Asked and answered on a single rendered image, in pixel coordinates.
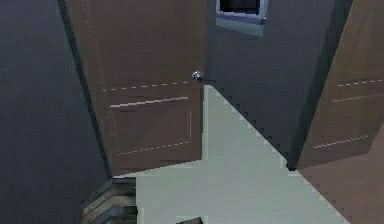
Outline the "brown panelled room door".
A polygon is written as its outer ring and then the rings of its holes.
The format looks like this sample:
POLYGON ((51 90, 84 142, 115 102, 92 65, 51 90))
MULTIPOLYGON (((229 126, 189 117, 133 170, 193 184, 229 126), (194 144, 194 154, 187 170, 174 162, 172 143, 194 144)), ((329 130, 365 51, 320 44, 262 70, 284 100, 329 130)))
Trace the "brown panelled room door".
POLYGON ((384 0, 352 0, 297 167, 369 151, 384 123, 384 0))
POLYGON ((108 168, 201 159, 207 0, 64 0, 108 168))

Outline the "grey framed window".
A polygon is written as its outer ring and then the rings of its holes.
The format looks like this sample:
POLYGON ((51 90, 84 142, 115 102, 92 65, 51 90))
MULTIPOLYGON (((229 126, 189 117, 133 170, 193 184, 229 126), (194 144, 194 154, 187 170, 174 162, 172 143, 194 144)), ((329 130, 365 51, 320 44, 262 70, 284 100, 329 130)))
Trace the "grey framed window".
POLYGON ((216 0, 216 25, 242 34, 262 37, 268 0, 216 0))

